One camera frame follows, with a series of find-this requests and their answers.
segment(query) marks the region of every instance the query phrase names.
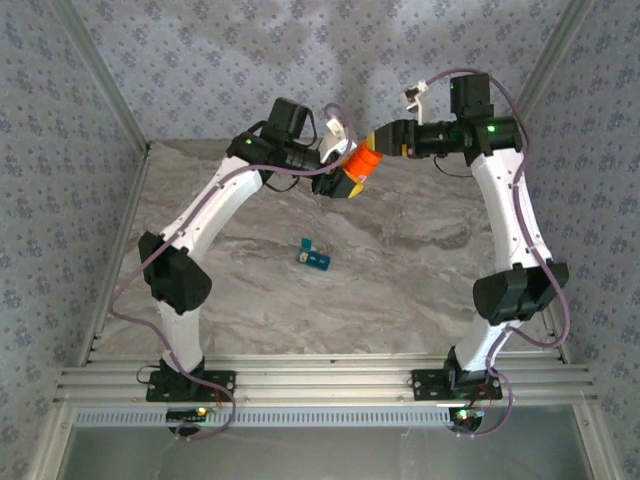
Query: wall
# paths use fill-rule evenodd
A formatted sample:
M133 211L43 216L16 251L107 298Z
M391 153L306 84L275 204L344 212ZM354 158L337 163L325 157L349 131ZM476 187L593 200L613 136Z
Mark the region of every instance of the wall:
M570 347L588 362L627 474L640 478L640 5L597 3L537 107L531 194L569 263Z
M148 138L229 138L277 96L353 111L366 134L451 66L517 94L565 0L75 0ZM445 85L434 113L449 111Z
M0 1L0 478L85 335L139 155L48 3Z

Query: gray marble floor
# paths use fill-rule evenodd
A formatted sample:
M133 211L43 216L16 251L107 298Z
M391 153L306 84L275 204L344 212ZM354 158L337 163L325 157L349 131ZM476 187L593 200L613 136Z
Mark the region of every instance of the gray marble floor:
M139 264L137 240L159 232L207 184L219 142L155 144L119 283ZM461 158L443 161L465 173ZM274 179L284 185L288 179ZM331 255L329 271L296 263L302 237ZM429 160L386 158L351 200L317 197L308 181L266 188L214 241L203 268L213 290L202 308L206 353L445 353L473 317L475 279L492 272L493 243L473 179ZM139 279L119 310L159 323ZM544 337L539 319L526 330ZM144 327L108 317L102 353L160 351ZM513 339L511 349L531 348Z

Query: purple cable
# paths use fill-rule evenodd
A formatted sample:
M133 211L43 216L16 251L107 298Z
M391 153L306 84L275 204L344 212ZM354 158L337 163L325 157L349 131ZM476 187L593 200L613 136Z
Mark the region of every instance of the purple cable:
M448 77L449 75L452 75L455 73L485 73L485 72L477 68L470 68L470 67L452 68L450 70L446 70L442 73L439 73L438 75L431 77L426 82L427 86L432 85L434 82L437 82L438 80ZM487 354L487 359L486 359L486 366L487 366L487 371L489 372L489 375L500 379L500 381L503 382L507 387L507 391L509 394L507 411L505 412L500 422L498 422L495 426L493 426L489 430L485 430L484 432L473 433L463 428L457 428L457 430L463 431L464 433L466 433L471 437L481 437L481 436L489 435L491 433L494 433L500 430L506 423L509 416L511 415L511 410L513 408L513 401L514 401L514 395L513 395L513 389L511 387L511 383L509 382L507 377L499 373L497 370L495 370L491 366L491 362L498 349L498 346L504 341L506 337L506 332L513 332L536 347L556 348L562 345L567 340L567 337L569 336L569 331L571 329L571 312L569 310L569 302L567 301L567 297L565 296L564 291L560 286L560 283L558 283L558 279L555 277L555 275L553 274L551 269L548 267L545 260L542 258L542 256L536 249L533 243L533 239L531 238L531 233L527 228L527 222L525 221L524 215L522 213L522 205L520 203L520 194L519 194L520 187L518 185L518 182L522 179L525 170L529 166L529 163L531 163L531 157L533 152L531 138L529 137L529 132L527 131L527 128L525 127L524 122L522 121L522 118L518 111L518 106L516 105L516 102L513 100L513 98L511 98L511 95L509 95L509 92L507 91L505 86L502 85L502 83L500 83L497 79L495 79L491 74L489 74L489 79L491 80L491 83L493 83L496 86L496 88L500 90L500 93L502 93L502 95L504 96L505 100L509 104L509 107L511 107L513 116L516 118L517 122L520 124L520 128L522 129L522 134L525 138L526 144L523 152L522 163L520 164L520 167L518 167L518 170L516 171L516 174L513 179L513 188L512 188L513 203L516 211L516 217L518 219L518 225L520 226L520 230L522 230L525 243L527 244L527 247L529 248L529 251L531 252L533 257L536 259L536 262L538 262L538 265L540 265L540 268L542 268L542 271L545 273L545 275L549 279L549 282L551 282L551 285L553 286L553 289L555 290L556 295L558 295L558 299L560 300L560 304L562 305L562 311L564 314L564 326L562 328L562 334L560 335L560 337L551 343L540 342L530 337L526 333L521 332L519 329L513 328L513 327L505 328L504 331L498 336L498 338L493 342L493 344L491 345L491 348L489 349L489 353Z
M204 197L202 197L202 200L200 200L200 202L198 202L198 204L195 206L195 208L193 209L193 211L189 214L189 216L187 216L187 218L185 219L185 221L182 223L182 225L180 225L180 227L178 227L177 232L186 229L191 222L193 222L193 220L195 219L195 217L198 215L198 213L200 213L200 211L204 208L204 206L209 202L209 200L211 199L211 197L213 197L213 195L221 188L225 185L225 183L227 183L229 180L235 178L238 175L241 175L245 172L249 172L249 171L255 171L255 170L262 170L262 171L267 171L267 172L274 172L274 173L284 173L287 175L294 175L294 176L299 176L299 177L311 177L314 175L320 175L323 173L327 173L330 172L331 170L335 169L336 167L338 167L347 157L347 155L349 155L349 152L351 150L351 147L353 147L353 145L355 143L357 143L357 139L355 137L355 121L353 120L353 117L351 116L351 114L344 110L340 105L336 104L336 103L329 103L325 106L324 108L324 115L327 118L327 120L329 120L330 118L333 117L333 115L331 115L331 110L336 110L340 115L342 115L342 117L344 117L344 119L346 120L346 126L348 128L348 139L347 139L347 146L345 148L345 151L342 153L342 155L340 155L340 157L333 163L330 163L328 165L325 165L322 168L319 168L317 170L310 170L310 171L299 171L299 170L292 170L292 169L288 169L288 168L282 168L282 167L275 167L273 165L247 165L246 167L242 167L239 168L237 170L234 170L233 172L229 173L228 175L225 175L216 185L214 185L211 190L209 190L206 195ZM190 440L203 440L205 438L210 438L213 437L215 435L218 435L219 433L224 432L226 429L228 429L231 424L233 423L234 419L235 419L235 415L236 415L236 410L237 410L237 404L236 404L236 399L233 396L233 394L227 390L226 388L220 386L220 385L216 385L215 383L212 382L208 382L206 380L202 380L199 379L197 377L194 377L193 375L191 375L189 372L187 372L182 365L180 364L180 362L178 361L178 359L176 358L175 354L173 353L172 349L171 349L171 344L169 343L169 340L167 339L167 337L165 336L165 334L162 332L162 330L160 330L155 324L153 324L152 322L148 321L148 320L144 320L142 318L136 318L136 317L132 317L129 315L125 315L123 313L118 312L115 309L115 304L116 302L119 300L119 298L122 296L122 294L131 286L131 284L134 282L134 280L136 278L138 278L138 276L140 276L142 274L142 272L144 272L145 268L147 268L149 265L151 265L151 263L153 263L153 261L158 258L162 252L164 252L167 248L169 248L169 246L171 246L171 244L173 242L175 242L179 236L178 233L174 233L171 237L169 237L155 252L153 252L149 258L147 258L144 262L142 262L142 264L140 266L138 266L132 273L131 275L129 275L127 277L127 279L124 281L124 283L117 288L114 292L113 295L111 296L111 300L109 301L109 306L107 308L107 311L113 315L116 318L119 318L121 320L126 320L127 322L131 322L131 323L136 323L139 325L144 325L145 327L150 328L151 330L153 330L153 332L158 336L158 338L160 339L160 341L162 342L162 345L164 346L164 348L169 352L169 356L171 357L171 360L173 361L175 367L178 369L178 371L187 379L191 380L194 383L198 383L200 385L203 385L205 387L208 388L212 388L218 392L224 393L226 396L229 397L229 399L231 400L231 414L229 415L229 418L227 419L227 421L221 425L218 428L215 428L207 433L203 433L203 434L195 434L192 435L190 437L186 437L187 441ZM176 429L176 434L180 431L181 428L186 427L187 425L189 425L188 423L183 423L180 426L178 426L178 428ZM177 435L178 438L180 439L184 439L184 437L181 437L179 435Z

